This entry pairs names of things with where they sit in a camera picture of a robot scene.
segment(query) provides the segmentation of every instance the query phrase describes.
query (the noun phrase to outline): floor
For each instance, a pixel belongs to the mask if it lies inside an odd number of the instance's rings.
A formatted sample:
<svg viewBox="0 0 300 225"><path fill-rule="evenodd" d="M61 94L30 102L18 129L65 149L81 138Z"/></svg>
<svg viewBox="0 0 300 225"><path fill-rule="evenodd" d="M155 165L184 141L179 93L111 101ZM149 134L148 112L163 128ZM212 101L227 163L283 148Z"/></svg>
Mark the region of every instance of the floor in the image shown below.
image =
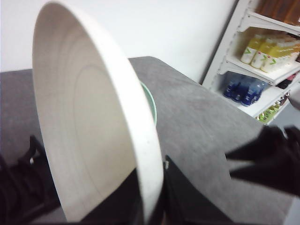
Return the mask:
<svg viewBox="0 0 300 225"><path fill-rule="evenodd" d="M270 126L278 126L280 128L288 126L296 126L300 129L300 111L296 110L289 104L283 111L271 122ZM299 225L300 221L300 199L295 198L290 211L287 215L284 225Z"/></svg>

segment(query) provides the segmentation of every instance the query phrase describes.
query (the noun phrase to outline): water bottle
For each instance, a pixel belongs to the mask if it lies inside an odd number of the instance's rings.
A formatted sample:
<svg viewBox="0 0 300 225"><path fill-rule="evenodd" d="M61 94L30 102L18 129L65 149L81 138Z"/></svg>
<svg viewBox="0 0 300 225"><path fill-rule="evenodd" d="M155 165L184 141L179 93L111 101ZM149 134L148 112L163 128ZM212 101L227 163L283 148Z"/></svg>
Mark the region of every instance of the water bottle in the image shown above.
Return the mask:
<svg viewBox="0 0 300 225"><path fill-rule="evenodd" d="M253 81L248 88L248 92L242 99L241 104L243 106L249 106L253 104L255 102L255 97L260 92L260 89L261 89L261 82L258 80Z"/></svg>
<svg viewBox="0 0 300 225"><path fill-rule="evenodd" d="M248 76L242 79L237 89L232 92L231 99L235 102L240 102L247 94L252 81L253 78Z"/></svg>
<svg viewBox="0 0 300 225"><path fill-rule="evenodd" d="M260 90L259 90L259 92L258 92L258 93L255 95L255 97L254 97L254 101L255 101L255 102L259 100L259 98L261 97L262 92L263 92L263 90L266 88L266 86L267 86L267 83L266 83L266 82L260 81Z"/></svg>
<svg viewBox="0 0 300 225"><path fill-rule="evenodd" d="M224 91L223 95L226 98L231 98L232 92L235 91L240 84L240 81L242 80L242 75L241 74L234 74L232 78L229 81L229 84Z"/></svg>
<svg viewBox="0 0 300 225"><path fill-rule="evenodd" d="M262 94L265 84L266 84L265 82L257 79L253 81L249 86L248 92L243 98L241 104L243 106L249 106L253 104L255 101L257 101L260 95Z"/></svg>

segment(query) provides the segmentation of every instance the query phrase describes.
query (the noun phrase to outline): plastic bottle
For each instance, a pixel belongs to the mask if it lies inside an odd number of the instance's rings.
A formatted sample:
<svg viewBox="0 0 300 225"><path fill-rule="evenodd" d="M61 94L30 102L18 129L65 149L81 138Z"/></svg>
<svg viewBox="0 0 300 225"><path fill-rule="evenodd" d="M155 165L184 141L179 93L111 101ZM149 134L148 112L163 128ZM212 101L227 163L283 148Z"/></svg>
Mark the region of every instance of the plastic bottle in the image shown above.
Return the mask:
<svg viewBox="0 0 300 225"><path fill-rule="evenodd" d="M272 13L272 18L283 22L293 3L294 0L279 0Z"/></svg>
<svg viewBox="0 0 300 225"><path fill-rule="evenodd" d="M262 67L263 63L267 59L269 51L274 46L274 44L275 44L274 39L267 38L266 41L261 44L261 46L259 47L257 53L255 54L255 56L254 56L254 58L251 62L251 66L253 66L254 68L257 68L257 69Z"/></svg>
<svg viewBox="0 0 300 225"><path fill-rule="evenodd" d="M266 0L265 4L263 5L260 14L271 17L272 13L277 5L278 0Z"/></svg>
<svg viewBox="0 0 300 225"><path fill-rule="evenodd" d="M263 35L255 34L254 38L249 41L248 46L246 47L240 60L249 64L262 42Z"/></svg>
<svg viewBox="0 0 300 225"><path fill-rule="evenodd" d="M266 60L261 67L264 72L271 72L279 67L280 57L282 57L282 50L285 48L285 43L278 42L276 46L272 47L268 52Z"/></svg>
<svg viewBox="0 0 300 225"><path fill-rule="evenodd" d="M293 5L288 10L284 22L294 26L300 26L299 17L300 17L300 1L295 0Z"/></svg>
<svg viewBox="0 0 300 225"><path fill-rule="evenodd" d="M300 52L300 41L297 40L294 42L293 50L291 52L290 63L294 62L298 57Z"/></svg>
<svg viewBox="0 0 300 225"><path fill-rule="evenodd" d="M234 74L232 76L232 78L230 79L226 90L223 93L224 97L231 98L232 97L232 92L237 89L237 87L240 84L241 80L242 80L242 75L241 74Z"/></svg>
<svg viewBox="0 0 300 225"><path fill-rule="evenodd" d="M255 96L261 91L261 82L256 80L248 88L248 92L241 101L243 106L249 106L255 102Z"/></svg>
<svg viewBox="0 0 300 225"><path fill-rule="evenodd" d="M240 102L248 92L248 88L251 85L254 78L246 76L240 81L239 86L231 94L231 99L235 102Z"/></svg>
<svg viewBox="0 0 300 225"><path fill-rule="evenodd" d="M292 42L286 42L285 43L285 49L283 51L284 53L284 56L283 56L283 63L281 64L282 66L290 63L290 60L291 60L291 53L293 52L294 50L294 46L295 46L295 42L292 41Z"/></svg>
<svg viewBox="0 0 300 225"><path fill-rule="evenodd" d="M254 97L254 101L258 101L259 98L262 95L263 90L266 88L267 83L264 81L260 81L260 91L258 93L256 93L255 97Z"/></svg>
<svg viewBox="0 0 300 225"><path fill-rule="evenodd" d="M269 73L285 65L290 57L292 46L293 44L290 42L277 43L277 46L269 52L266 61L261 67L261 70Z"/></svg>

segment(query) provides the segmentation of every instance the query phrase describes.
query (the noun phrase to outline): bottle label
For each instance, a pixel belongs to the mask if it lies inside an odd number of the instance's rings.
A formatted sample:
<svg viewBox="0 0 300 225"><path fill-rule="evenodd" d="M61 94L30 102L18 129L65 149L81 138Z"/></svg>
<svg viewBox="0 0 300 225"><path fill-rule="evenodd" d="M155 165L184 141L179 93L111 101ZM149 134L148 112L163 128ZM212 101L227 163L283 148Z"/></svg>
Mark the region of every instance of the bottle label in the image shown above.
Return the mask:
<svg viewBox="0 0 300 225"><path fill-rule="evenodd" d="M263 63L267 60L267 54L265 53L262 53L260 51L258 51L252 62L251 62L251 65L257 69L259 69L260 67L262 67Z"/></svg>
<svg viewBox="0 0 300 225"><path fill-rule="evenodd" d="M249 64L253 59L255 53L256 53L256 49L247 47L240 60L244 63Z"/></svg>
<svg viewBox="0 0 300 225"><path fill-rule="evenodd" d="M278 58L272 57L270 55L267 56L267 60L265 61L265 64L262 66L262 71L268 73L271 72L277 67L277 61Z"/></svg>

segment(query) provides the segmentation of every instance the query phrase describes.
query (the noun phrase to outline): yellow drink bottle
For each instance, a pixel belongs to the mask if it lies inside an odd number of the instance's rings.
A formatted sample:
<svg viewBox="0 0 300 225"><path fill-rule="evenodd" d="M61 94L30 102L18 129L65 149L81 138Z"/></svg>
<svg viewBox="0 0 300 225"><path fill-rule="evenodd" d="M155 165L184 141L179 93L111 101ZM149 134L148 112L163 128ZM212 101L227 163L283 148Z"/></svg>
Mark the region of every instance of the yellow drink bottle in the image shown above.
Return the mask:
<svg viewBox="0 0 300 225"><path fill-rule="evenodd" d="M246 47L240 60L244 63L249 64L262 42L263 42L263 36L259 34L255 34L254 38L252 38L249 41L248 46Z"/></svg>
<svg viewBox="0 0 300 225"><path fill-rule="evenodd" d="M263 66L263 63L266 61L267 55L271 50L271 48L274 46L274 44L275 44L274 39L267 38L266 41L261 44L257 53L255 54L251 62L251 66L257 69L261 68Z"/></svg>
<svg viewBox="0 0 300 225"><path fill-rule="evenodd" d="M300 52L300 41L297 40L294 42L293 50L290 57L290 63L293 63L296 60L296 58L299 55L299 52Z"/></svg>
<svg viewBox="0 0 300 225"><path fill-rule="evenodd" d="M285 48L286 43L278 42L267 55L267 59L263 64L261 70L269 73L280 67L280 57L282 57L282 50Z"/></svg>

